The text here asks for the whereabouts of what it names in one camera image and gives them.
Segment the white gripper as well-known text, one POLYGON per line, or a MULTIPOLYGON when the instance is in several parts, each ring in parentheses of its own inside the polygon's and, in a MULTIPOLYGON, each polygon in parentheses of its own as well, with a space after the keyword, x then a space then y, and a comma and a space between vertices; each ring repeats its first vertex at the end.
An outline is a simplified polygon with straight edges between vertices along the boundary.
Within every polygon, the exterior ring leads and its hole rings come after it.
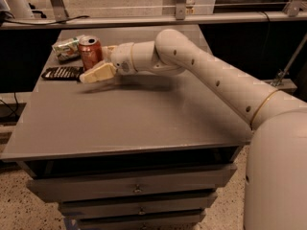
POLYGON ((136 70, 132 63, 133 43, 109 45, 102 47, 104 61, 97 63, 93 68, 80 75, 82 83, 93 83, 112 79, 118 71, 121 75, 133 75, 136 70))

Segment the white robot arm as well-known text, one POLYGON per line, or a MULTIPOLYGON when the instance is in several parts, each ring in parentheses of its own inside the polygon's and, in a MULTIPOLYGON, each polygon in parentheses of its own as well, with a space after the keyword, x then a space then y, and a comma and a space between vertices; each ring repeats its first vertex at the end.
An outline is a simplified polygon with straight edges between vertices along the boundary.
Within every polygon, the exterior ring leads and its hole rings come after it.
POLYGON ((105 60, 81 74, 90 83, 148 71, 196 76, 253 131, 249 145, 245 230, 307 230, 307 106, 166 29, 155 40, 103 49, 105 60))

